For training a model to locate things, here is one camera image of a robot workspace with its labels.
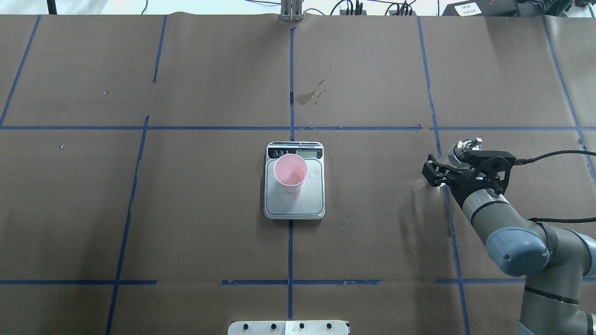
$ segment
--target cable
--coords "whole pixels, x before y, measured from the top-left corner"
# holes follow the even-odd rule
[[[348,3],[350,3],[350,8],[353,11],[354,10],[354,3],[352,2],[352,0],[341,0],[340,2],[336,3],[336,5],[333,7],[333,9],[331,10],[331,14],[329,15],[333,15],[333,12],[335,11],[335,9],[337,8],[337,6],[339,6],[339,4],[341,4],[342,2],[347,1]]]
[[[596,218],[585,219],[550,219],[550,218],[530,218],[528,221],[534,222],[558,222],[560,224],[583,224],[586,222],[596,222]]]
[[[255,2],[257,4],[273,4],[273,5],[281,5],[280,2],[271,2],[271,1],[261,1],[261,0],[244,0],[248,2]]]
[[[384,4],[395,4],[395,2],[392,2],[392,1],[381,1],[381,0],[369,0],[369,1],[382,2]]]
[[[308,8],[307,10],[304,10],[304,13],[306,13],[307,11],[317,11],[317,12],[319,12],[319,13],[321,13],[321,14],[325,15],[325,13],[323,13],[322,11],[320,11],[320,10],[318,10],[318,9],[316,9],[316,8]]]
[[[397,5],[397,6],[398,6],[398,11],[399,11],[399,4],[397,4],[397,3],[393,2],[393,3],[391,3],[391,4],[389,5],[389,7],[387,7],[387,10],[385,11],[385,14],[383,14],[383,15],[387,15],[387,13],[389,13],[389,10],[391,9],[391,7],[392,7],[393,5]]]
[[[551,157],[551,156],[555,156],[555,155],[560,155],[560,154],[584,154],[584,155],[590,155],[590,156],[596,156],[596,153],[593,151],[585,151],[585,150],[560,150],[560,151],[554,151],[552,153],[548,153],[548,154],[544,154],[542,156],[538,156],[536,158],[528,158],[528,159],[516,159],[516,162],[513,165],[526,165],[529,163],[534,163],[537,160],[543,159],[543,158],[547,158],[547,157]]]

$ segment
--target metal bracket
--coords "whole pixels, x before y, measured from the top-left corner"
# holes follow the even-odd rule
[[[281,0],[282,21],[302,21],[302,0]]]
[[[340,320],[236,321],[228,335],[349,335],[350,322]]]

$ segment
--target scale control panel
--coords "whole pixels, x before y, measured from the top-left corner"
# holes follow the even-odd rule
[[[277,159],[285,154],[322,159],[323,146],[318,142],[271,142],[267,146],[268,159]]]

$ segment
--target black device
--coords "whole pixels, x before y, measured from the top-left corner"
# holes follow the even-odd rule
[[[516,0],[476,0],[449,4],[442,16],[513,16]]]

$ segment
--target black cable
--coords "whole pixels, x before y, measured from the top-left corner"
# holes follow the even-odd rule
[[[558,222],[560,224],[583,224],[586,222],[596,222],[596,218],[585,219],[550,219],[550,218],[530,218],[528,221],[534,222]]]
[[[350,8],[353,10],[354,9],[354,3],[352,2],[352,0],[341,0],[340,2],[336,3],[336,5],[333,7],[333,9],[331,10],[331,13],[329,15],[333,15],[333,12],[335,11],[335,9],[337,8],[337,6],[339,6],[342,2],[347,1],[348,3],[350,3]]]
[[[528,159],[516,159],[516,162],[513,165],[526,165],[529,163],[534,163],[537,160],[543,159],[543,158],[547,158],[547,157],[551,157],[551,156],[555,156],[555,155],[560,155],[560,154],[584,154],[584,155],[590,155],[590,156],[596,156],[596,153],[593,151],[585,151],[585,150],[560,150],[560,151],[554,151],[552,153],[548,153],[548,154],[544,154],[542,156],[538,156],[536,158],[528,158]]]
[[[316,8],[308,8],[307,10],[304,10],[304,13],[306,13],[307,11],[317,11],[317,12],[319,12],[319,13],[321,13],[321,14],[325,15],[325,13],[323,13],[322,11],[320,11],[320,10],[318,10],[318,9],[316,9]]]
[[[389,5],[389,7],[387,7],[387,10],[385,11],[385,14],[383,14],[383,15],[387,15],[387,13],[389,13],[389,10],[391,9],[391,6],[393,6],[393,5],[397,5],[397,6],[398,6],[398,11],[399,11],[399,4],[397,4],[397,3],[395,3],[395,2],[392,2],[392,3]]]
[[[261,0],[244,0],[248,2],[257,2],[260,4],[273,4],[273,5],[281,5],[281,2],[271,2],[271,1],[261,1]]]
[[[47,3],[48,3],[48,14],[57,15],[58,11],[56,10],[56,0],[47,0]]]
[[[369,1],[382,2],[384,4],[395,4],[395,2],[393,2],[393,1],[380,1],[380,0],[369,0]]]

